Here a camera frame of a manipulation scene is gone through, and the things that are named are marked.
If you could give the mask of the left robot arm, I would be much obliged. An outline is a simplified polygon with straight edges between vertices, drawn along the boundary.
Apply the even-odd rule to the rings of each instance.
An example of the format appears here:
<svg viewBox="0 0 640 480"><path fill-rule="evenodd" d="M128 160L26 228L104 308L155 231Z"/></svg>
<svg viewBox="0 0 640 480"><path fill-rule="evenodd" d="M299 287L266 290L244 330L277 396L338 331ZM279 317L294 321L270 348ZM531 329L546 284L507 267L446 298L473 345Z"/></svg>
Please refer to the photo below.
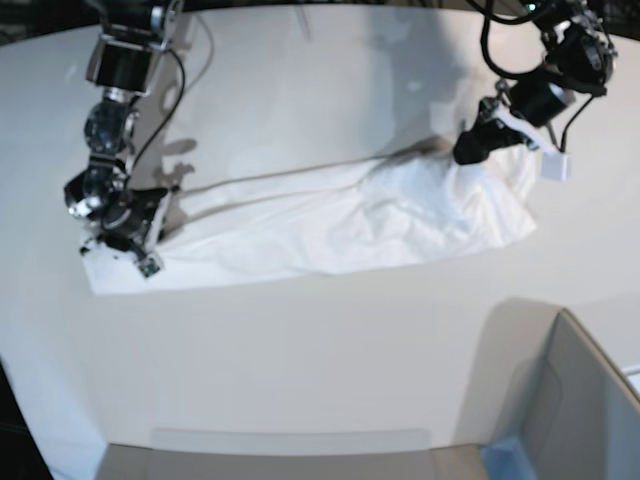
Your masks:
<svg viewBox="0 0 640 480"><path fill-rule="evenodd" d="M492 1L468 4L483 16L481 53L498 81L496 93L480 100L471 128L458 136L453 148L455 162L476 165L497 150L524 145L542 153L543 177L568 180L568 131L579 113L567 122L560 137L555 135L552 121L573 104L577 93L588 96L578 112L608 93L618 52L602 18L586 1L523 1L526 12L513 18L495 14ZM544 46L540 63L528 71L510 72L494 62L489 49L494 23L533 24Z"/></svg>

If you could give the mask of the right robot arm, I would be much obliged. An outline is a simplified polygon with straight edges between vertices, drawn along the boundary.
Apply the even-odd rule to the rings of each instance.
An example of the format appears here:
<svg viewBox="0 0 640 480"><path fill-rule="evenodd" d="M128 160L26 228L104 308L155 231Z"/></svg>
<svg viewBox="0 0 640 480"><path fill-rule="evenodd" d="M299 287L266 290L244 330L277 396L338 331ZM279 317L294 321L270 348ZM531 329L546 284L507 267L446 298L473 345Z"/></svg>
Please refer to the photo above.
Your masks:
<svg viewBox="0 0 640 480"><path fill-rule="evenodd" d="M134 144L138 102L148 96L171 46L181 1L93 1L101 31L86 79L101 88L83 130L86 168L64 187L69 214L88 234L80 254L106 250L130 258L143 278L157 274L156 252L173 187L134 189L130 181L150 142Z"/></svg>

